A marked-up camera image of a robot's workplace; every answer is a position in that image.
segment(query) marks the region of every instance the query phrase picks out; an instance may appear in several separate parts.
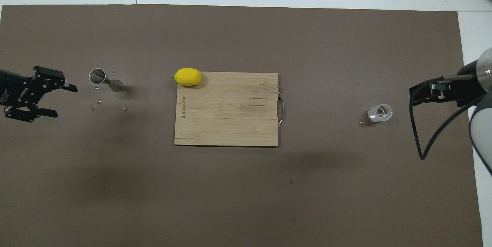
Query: metal jigger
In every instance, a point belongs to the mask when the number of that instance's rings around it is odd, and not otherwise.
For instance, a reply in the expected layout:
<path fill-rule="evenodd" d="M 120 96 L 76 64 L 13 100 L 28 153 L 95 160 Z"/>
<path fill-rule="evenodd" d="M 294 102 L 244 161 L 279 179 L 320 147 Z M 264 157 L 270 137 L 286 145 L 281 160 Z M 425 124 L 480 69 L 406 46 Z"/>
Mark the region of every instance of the metal jigger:
<path fill-rule="evenodd" d="M 95 68 L 89 73 L 89 81 L 94 85 L 108 84 L 111 91 L 123 90 L 123 83 L 120 80 L 108 79 L 106 72 L 100 68 Z"/>

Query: black cable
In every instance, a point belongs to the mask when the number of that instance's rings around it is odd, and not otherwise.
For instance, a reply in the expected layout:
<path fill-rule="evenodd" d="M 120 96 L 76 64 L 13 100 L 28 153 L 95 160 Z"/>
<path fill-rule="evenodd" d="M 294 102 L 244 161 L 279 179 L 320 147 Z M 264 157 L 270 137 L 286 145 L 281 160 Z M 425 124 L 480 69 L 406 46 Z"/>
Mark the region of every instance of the black cable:
<path fill-rule="evenodd" d="M 410 120 L 411 120 L 411 123 L 412 123 L 413 135 L 415 137 L 415 144 L 417 145 L 417 151 L 419 152 L 419 157 L 420 157 L 421 160 L 424 160 L 426 158 L 427 153 L 431 149 L 432 144 L 436 140 L 437 136 L 444 130 L 444 128 L 446 128 L 446 126 L 448 126 L 448 124 L 451 121 L 453 121 L 457 116 L 459 116 L 462 112 L 468 110 L 471 106 L 475 105 L 484 96 L 484 95 L 480 95 L 479 97 L 475 98 L 473 101 L 471 101 L 471 102 L 467 103 L 466 105 L 462 106 L 454 114 L 452 114 L 450 117 L 448 117 L 448 119 L 446 119 L 446 121 L 444 121 L 444 123 L 441 124 L 441 126 L 439 126 L 439 128 L 436 130 L 436 132 L 434 132 L 434 135 L 432 135 L 432 137 L 430 138 L 429 142 L 427 143 L 427 146 L 426 146 L 426 148 L 424 150 L 424 153 L 422 153 L 422 149 L 420 147 L 420 142 L 419 142 L 419 137 L 417 135 L 417 128 L 415 126 L 415 119 L 414 119 L 414 116 L 413 116 L 413 100 L 415 99 L 415 96 L 417 96 L 417 94 L 423 88 L 425 88 L 426 86 L 430 86 L 432 83 L 435 83 L 437 81 L 442 81 L 442 80 L 443 80 L 443 78 L 442 77 L 439 77 L 439 78 L 436 78 L 436 79 L 430 79 L 430 80 L 427 80 L 427 81 L 423 82 L 422 84 L 420 84 L 420 86 L 418 86 L 415 89 L 415 91 L 413 91 L 413 94 L 410 97 L 410 104 L 409 104 L 409 108 L 408 109 L 410 110 Z"/>

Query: lemon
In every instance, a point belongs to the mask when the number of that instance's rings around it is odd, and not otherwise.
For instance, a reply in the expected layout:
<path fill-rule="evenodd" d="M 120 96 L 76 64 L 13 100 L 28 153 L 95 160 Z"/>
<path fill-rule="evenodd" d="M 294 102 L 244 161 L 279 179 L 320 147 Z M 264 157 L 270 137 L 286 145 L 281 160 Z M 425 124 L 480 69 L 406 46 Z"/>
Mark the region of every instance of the lemon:
<path fill-rule="evenodd" d="M 182 86 L 195 86 L 202 80 L 202 74 L 196 68 L 181 68 L 174 74 L 174 80 Z"/>

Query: wood grain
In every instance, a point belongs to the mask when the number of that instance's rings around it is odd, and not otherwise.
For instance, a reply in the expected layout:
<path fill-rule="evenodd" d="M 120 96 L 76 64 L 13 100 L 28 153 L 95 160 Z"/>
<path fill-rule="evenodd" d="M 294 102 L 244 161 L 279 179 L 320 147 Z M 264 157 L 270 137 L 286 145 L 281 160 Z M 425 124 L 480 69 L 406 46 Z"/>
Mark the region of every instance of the wood grain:
<path fill-rule="evenodd" d="M 278 146 L 278 73 L 202 72 L 178 85 L 174 144 Z"/>

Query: metal handle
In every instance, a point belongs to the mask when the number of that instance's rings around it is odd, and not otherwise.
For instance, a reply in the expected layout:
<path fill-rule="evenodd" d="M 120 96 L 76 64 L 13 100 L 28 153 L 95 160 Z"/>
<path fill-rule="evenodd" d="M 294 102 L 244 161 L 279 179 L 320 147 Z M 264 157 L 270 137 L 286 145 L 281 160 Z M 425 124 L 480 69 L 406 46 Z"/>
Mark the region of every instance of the metal handle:
<path fill-rule="evenodd" d="M 280 117 L 280 119 L 278 120 L 278 127 L 280 127 L 281 123 L 282 123 L 282 120 L 283 120 L 283 115 L 284 115 L 284 111 L 285 111 L 285 107 L 283 105 L 283 99 L 282 97 L 280 96 L 280 92 L 278 93 L 278 101 L 280 101 L 280 103 L 282 104 L 282 116 Z"/>

